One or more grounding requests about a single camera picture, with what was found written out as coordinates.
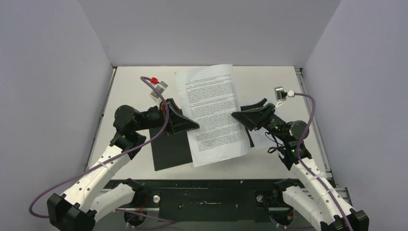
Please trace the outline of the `white folder with black inside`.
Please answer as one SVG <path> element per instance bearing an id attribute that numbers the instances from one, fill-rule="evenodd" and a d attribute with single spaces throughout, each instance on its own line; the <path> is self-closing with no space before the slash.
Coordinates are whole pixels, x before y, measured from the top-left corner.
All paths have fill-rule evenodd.
<path id="1" fill-rule="evenodd" d="M 192 163 L 187 132 L 168 136 L 163 132 L 151 147 L 155 171 Z"/>

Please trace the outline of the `printed paper sheet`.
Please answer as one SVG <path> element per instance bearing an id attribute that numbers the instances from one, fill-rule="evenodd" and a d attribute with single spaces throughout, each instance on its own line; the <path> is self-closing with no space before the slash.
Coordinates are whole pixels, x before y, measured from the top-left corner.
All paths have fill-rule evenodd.
<path id="1" fill-rule="evenodd" d="M 231 115 L 240 110 L 232 65 L 181 70 L 175 80 L 183 115 L 199 125 L 187 132 L 195 167 L 250 151 L 245 128 Z"/>

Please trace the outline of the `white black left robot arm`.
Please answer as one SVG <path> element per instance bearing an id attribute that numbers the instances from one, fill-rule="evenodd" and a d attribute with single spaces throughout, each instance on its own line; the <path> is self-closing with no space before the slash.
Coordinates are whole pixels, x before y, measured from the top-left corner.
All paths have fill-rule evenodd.
<path id="1" fill-rule="evenodd" d="M 111 178 L 149 142 L 138 131 L 159 128 L 158 138 L 198 129 L 172 98 L 159 106 L 140 112 L 122 105 L 115 112 L 116 133 L 104 153 L 91 169 L 62 194 L 47 200 L 50 224 L 61 231 L 90 231 L 96 222 L 122 205 L 138 207 L 143 202 L 143 186 L 132 179 L 120 183 L 113 191 L 99 195 Z"/>

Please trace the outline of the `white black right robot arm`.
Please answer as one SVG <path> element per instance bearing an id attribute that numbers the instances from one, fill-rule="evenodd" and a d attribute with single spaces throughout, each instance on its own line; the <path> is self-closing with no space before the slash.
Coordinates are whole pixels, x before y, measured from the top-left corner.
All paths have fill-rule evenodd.
<path id="1" fill-rule="evenodd" d="M 273 203 L 298 211 L 318 231 L 367 231 L 369 217 L 356 211 L 321 172 L 304 144 L 309 129 L 302 120 L 286 122 L 275 114 L 275 105 L 266 99 L 233 112 L 236 119 L 249 131 L 264 128 L 272 137 L 282 142 L 276 150 L 285 167 L 307 189 L 304 193 L 291 179 L 274 184 Z"/>

